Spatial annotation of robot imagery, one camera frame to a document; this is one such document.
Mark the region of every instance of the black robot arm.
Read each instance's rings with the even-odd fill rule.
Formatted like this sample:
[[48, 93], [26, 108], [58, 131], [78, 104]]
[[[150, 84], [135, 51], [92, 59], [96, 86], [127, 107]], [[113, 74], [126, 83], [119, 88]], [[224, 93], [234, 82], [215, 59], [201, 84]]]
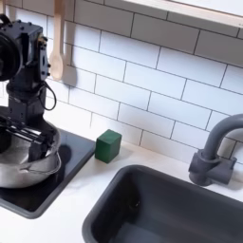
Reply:
[[0, 21], [0, 81], [9, 81], [9, 106], [0, 107], [0, 135], [6, 138], [7, 132], [28, 140], [29, 160], [37, 160], [45, 156], [55, 136], [43, 118], [50, 89], [46, 83], [50, 68], [47, 38], [43, 28], [32, 23], [11, 22], [4, 14], [0, 14]]

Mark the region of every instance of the faucet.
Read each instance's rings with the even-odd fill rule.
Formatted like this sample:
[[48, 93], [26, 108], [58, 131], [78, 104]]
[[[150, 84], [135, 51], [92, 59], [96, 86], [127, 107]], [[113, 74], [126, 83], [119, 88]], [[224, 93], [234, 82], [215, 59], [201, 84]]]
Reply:
[[243, 128], [243, 114], [226, 118], [214, 127], [204, 149], [198, 150], [192, 158], [189, 178], [194, 184], [204, 187], [213, 181], [229, 184], [237, 159], [223, 161], [217, 151], [224, 137], [239, 128]]

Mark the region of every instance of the wall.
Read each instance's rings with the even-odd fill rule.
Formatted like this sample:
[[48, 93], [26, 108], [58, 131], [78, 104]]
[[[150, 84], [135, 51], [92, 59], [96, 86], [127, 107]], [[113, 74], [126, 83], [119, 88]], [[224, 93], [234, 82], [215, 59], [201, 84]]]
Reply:
[[[43, 26], [49, 55], [53, 0], [9, 0], [7, 13]], [[48, 80], [59, 101], [46, 112], [61, 128], [111, 128], [190, 162], [215, 124], [243, 113], [243, 30], [121, 0], [69, 0], [65, 18], [65, 76]], [[6, 98], [2, 91], [1, 104]], [[239, 178], [243, 130], [224, 139], [219, 155], [238, 157]]]

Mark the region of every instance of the wooden spatula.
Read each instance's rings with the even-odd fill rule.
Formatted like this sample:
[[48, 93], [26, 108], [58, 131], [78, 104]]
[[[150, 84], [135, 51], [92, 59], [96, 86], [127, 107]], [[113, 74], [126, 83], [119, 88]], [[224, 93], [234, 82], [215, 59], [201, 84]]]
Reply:
[[5, 2], [6, 0], [0, 0], [0, 13], [6, 13]]
[[54, 80], [60, 81], [64, 73], [64, 27], [65, 27], [65, 0], [55, 0], [54, 8], [54, 42], [49, 61], [50, 74]]

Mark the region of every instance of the black sink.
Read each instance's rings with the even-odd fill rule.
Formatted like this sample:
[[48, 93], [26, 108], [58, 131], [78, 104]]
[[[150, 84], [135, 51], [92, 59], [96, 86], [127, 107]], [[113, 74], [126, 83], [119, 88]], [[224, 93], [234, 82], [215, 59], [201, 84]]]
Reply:
[[242, 243], [243, 203], [128, 166], [85, 219], [83, 237], [86, 243]]

